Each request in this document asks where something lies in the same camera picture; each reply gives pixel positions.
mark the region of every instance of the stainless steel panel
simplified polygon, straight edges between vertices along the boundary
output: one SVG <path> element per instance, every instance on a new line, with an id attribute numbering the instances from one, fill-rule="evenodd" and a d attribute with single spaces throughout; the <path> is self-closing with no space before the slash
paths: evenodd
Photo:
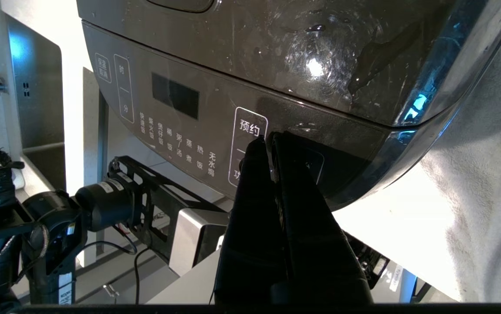
<path id="1" fill-rule="evenodd" d="M 185 208 L 179 211 L 169 268 L 179 276 L 188 273 L 195 264 L 202 229 L 206 225 L 227 226 L 228 214 L 202 209 Z"/>
<path id="2" fill-rule="evenodd" d="M 7 16 L 24 148 L 65 140 L 61 49 Z"/>

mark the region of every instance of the sticker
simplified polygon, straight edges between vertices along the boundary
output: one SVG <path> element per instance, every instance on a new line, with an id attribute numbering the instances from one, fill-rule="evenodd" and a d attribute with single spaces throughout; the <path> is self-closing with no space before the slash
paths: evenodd
<path id="1" fill-rule="evenodd" d="M 402 266 L 396 265 L 396 269 L 394 270 L 394 275 L 392 276 L 392 281 L 390 281 L 390 290 L 392 292 L 396 292 L 398 289 L 398 284 L 400 284 L 400 279 L 402 279 L 402 270 L 404 268 Z"/>
<path id="2" fill-rule="evenodd" d="M 119 183 L 119 181 L 117 181 L 115 179 L 107 179 L 107 182 L 111 183 L 112 185 L 115 185 L 115 187 L 119 191 L 124 190 L 124 187 L 121 185 L 121 183 Z"/>
<path id="3" fill-rule="evenodd" d="M 386 265 L 386 259 L 384 258 L 379 258 L 377 264 L 373 268 L 373 273 L 376 276 L 379 276 L 382 272 L 382 268 Z"/>
<path id="4" fill-rule="evenodd" d="M 58 277 L 58 304 L 72 304 L 72 273 Z"/>
<path id="5" fill-rule="evenodd" d="M 127 183 L 132 183 L 132 179 L 122 172 L 117 172 L 119 177 L 122 177 Z"/>
<path id="6" fill-rule="evenodd" d="M 97 185 L 99 185 L 100 187 L 103 187 L 103 189 L 105 190 L 106 193 L 113 192 L 113 188 L 107 182 L 100 182 L 100 183 L 97 183 Z"/>

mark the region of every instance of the glossy surface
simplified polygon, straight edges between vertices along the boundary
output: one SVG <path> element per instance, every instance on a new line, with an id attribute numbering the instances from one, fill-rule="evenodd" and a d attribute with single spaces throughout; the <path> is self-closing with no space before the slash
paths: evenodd
<path id="1" fill-rule="evenodd" d="M 174 10 L 183 10 L 186 12 L 204 12 L 208 10 L 214 0 L 148 0 L 149 2 L 172 8 Z"/>
<path id="2" fill-rule="evenodd" d="M 485 0 L 218 0 L 202 14 L 96 0 L 82 2 L 79 15 L 179 58 L 389 126 L 420 124 L 454 104 L 501 37 L 501 1 Z M 448 76 L 460 57 L 460 70 Z"/>
<path id="3" fill-rule="evenodd" d="M 331 209 L 408 171 L 501 40 L 501 2 L 219 0 L 202 14 L 108 3 L 99 14 L 102 2 L 79 2 L 79 14 L 131 132 L 228 197 L 247 143 L 292 133 Z M 197 121 L 152 97 L 152 73 L 199 92 Z"/>
<path id="4" fill-rule="evenodd" d="M 311 152 L 312 173 L 323 195 L 340 204 L 339 192 L 390 132 L 187 64 L 89 24 L 84 32 L 101 93 L 122 123 L 167 161 L 231 198 L 244 149 L 257 135 L 270 138 L 273 132 L 290 131 Z M 152 73 L 199 91 L 199 119 L 154 99 Z"/>

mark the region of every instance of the control panel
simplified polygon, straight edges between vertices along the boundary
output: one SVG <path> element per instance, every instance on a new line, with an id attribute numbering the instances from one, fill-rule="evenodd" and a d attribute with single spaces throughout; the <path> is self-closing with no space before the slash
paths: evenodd
<path id="1" fill-rule="evenodd" d="M 156 153 L 233 198 L 248 143 L 288 132 L 327 199 L 369 163 L 384 130 L 165 55 L 84 22 L 101 93 Z"/>

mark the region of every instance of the water droplet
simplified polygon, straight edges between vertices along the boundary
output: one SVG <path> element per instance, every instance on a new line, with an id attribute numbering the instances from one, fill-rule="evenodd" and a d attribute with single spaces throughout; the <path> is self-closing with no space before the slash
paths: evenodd
<path id="1" fill-rule="evenodd" d="M 316 25 L 310 26 L 305 31 L 306 32 L 322 32 L 325 29 L 326 29 L 326 26 L 324 26 L 322 24 L 316 24 Z"/>

